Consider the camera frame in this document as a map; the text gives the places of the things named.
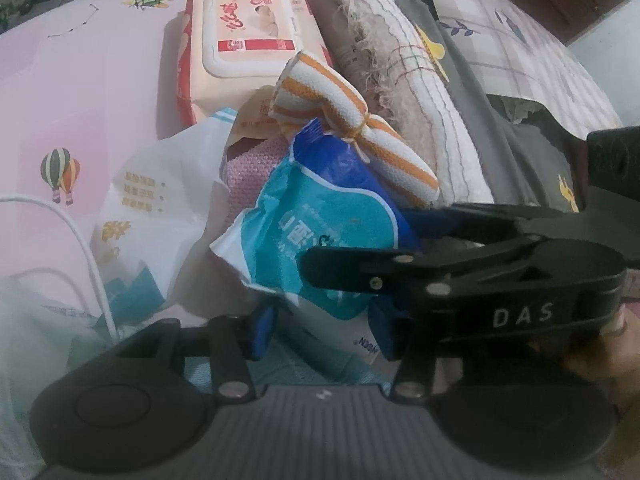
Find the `person's hand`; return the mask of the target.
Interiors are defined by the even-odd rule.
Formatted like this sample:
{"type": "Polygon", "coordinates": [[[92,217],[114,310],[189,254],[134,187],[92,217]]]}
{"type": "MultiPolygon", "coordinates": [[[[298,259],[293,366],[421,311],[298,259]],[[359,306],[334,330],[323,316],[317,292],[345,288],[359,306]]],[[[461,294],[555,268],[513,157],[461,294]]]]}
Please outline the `person's hand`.
{"type": "Polygon", "coordinates": [[[567,356],[564,366],[576,375],[608,386],[613,403],[625,413],[639,402],[639,271],[632,271],[630,292],[614,321],[581,352],[567,356]]]}

